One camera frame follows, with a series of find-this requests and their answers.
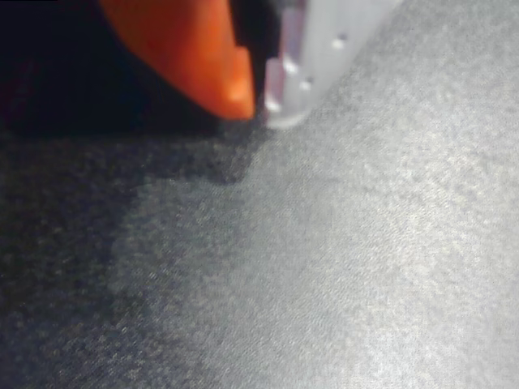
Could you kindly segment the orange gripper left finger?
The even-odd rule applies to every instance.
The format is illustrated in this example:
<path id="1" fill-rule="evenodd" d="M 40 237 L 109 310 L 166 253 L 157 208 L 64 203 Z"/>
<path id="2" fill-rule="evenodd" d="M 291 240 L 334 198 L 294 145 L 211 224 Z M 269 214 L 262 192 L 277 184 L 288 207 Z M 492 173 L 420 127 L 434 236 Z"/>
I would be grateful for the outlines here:
<path id="1" fill-rule="evenodd" d="M 229 2 L 103 0 L 119 40 L 167 83 L 219 118 L 255 112 L 249 51 L 237 44 Z"/>

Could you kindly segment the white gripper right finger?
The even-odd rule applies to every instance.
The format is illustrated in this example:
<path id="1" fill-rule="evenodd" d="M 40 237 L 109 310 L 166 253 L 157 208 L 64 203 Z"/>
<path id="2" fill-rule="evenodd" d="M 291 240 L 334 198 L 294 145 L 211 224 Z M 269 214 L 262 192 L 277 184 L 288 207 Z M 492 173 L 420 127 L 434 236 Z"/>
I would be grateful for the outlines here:
<path id="1" fill-rule="evenodd" d="M 277 55 L 266 62 L 269 129 L 299 124 L 350 68 L 398 1 L 290 1 L 281 12 Z"/>

